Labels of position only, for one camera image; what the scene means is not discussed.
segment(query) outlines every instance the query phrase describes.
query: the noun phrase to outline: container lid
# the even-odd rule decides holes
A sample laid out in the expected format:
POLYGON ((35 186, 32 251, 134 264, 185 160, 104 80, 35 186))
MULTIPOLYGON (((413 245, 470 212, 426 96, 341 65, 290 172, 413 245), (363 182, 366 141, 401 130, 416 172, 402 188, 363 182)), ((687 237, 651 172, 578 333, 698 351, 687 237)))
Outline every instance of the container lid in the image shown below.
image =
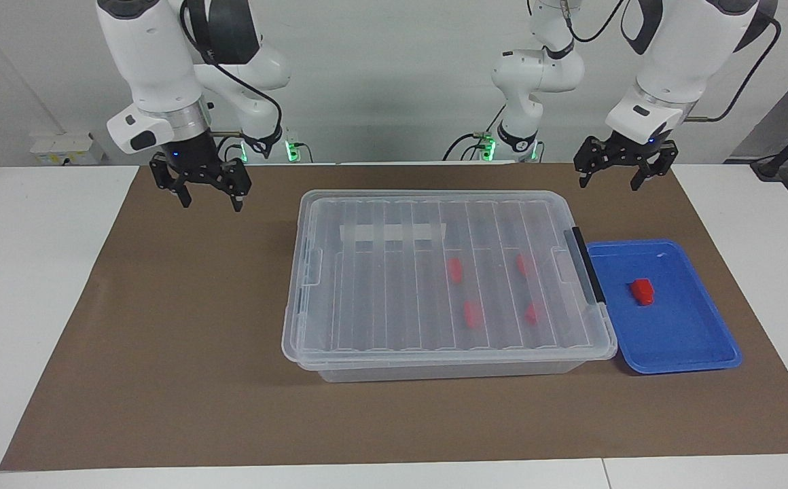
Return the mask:
POLYGON ((611 358, 573 226, 552 192, 309 192, 283 352, 307 369, 611 358))
POLYGON ((592 242, 588 250, 621 352, 636 372, 741 365, 738 345, 676 242, 592 242))

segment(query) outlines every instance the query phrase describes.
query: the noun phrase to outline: blue tray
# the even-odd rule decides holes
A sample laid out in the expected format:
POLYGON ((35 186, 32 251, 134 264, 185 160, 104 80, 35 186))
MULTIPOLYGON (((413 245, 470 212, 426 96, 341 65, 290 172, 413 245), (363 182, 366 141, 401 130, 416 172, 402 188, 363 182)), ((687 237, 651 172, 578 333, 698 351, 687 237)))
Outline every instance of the blue tray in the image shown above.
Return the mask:
POLYGON ((592 242, 587 248, 621 352, 636 372, 667 374, 741 365, 738 345, 676 242, 592 242), (651 306, 640 306, 630 292, 638 278, 648 278, 653 285, 651 306))

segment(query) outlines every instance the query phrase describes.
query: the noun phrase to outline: green light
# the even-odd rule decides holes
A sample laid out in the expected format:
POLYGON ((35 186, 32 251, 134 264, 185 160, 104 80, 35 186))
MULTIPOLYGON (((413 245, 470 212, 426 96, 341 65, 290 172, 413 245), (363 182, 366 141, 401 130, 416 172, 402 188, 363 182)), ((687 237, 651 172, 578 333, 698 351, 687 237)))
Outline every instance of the green light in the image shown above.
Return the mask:
POLYGON ((497 142, 493 137, 488 137, 485 141, 487 141, 487 143, 485 143, 484 151, 482 151, 482 159, 484 159, 484 161, 493 161, 494 152, 497 151, 497 142))
POLYGON ((285 141, 285 152, 288 154, 289 163, 294 163, 295 161, 300 160, 300 151, 298 151, 298 148, 295 148, 294 145, 288 141, 285 141))

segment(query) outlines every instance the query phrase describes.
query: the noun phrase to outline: electrical box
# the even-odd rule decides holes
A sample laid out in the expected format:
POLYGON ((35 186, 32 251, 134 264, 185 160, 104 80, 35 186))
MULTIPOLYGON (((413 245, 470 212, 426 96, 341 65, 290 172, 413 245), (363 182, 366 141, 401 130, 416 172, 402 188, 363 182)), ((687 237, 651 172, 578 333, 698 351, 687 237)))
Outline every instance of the electrical box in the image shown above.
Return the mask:
POLYGON ((105 151, 89 134, 62 134, 40 137, 31 146, 31 153, 40 164, 91 165, 105 161, 105 151))

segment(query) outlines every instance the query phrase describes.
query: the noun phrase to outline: red object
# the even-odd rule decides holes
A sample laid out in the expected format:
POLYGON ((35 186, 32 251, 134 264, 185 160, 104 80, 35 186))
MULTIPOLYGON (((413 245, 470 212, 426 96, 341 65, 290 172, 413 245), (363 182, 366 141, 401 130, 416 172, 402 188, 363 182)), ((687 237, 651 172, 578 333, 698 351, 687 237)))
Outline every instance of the red object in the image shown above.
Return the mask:
POLYGON ((463 281, 463 266, 460 264, 460 259, 449 259, 448 270, 451 282, 460 284, 463 281))
POLYGON ((539 319, 536 314, 536 304, 530 304, 530 307, 527 308, 527 312, 524 313, 524 319, 527 320, 528 323, 531 325, 538 325, 539 319))
POLYGON ((524 266, 524 255, 518 255, 516 262, 518 262, 518 271, 521 272, 521 275, 527 276, 527 267, 524 266))
POLYGON ((482 309, 478 304, 466 301, 463 303, 463 318, 466 319, 466 327, 476 330, 482 322, 482 309))
POLYGON ((640 306, 650 306, 654 303, 654 286, 651 285, 650 280, 646 278, 637 279, 630 284, 630 291, 640 306))

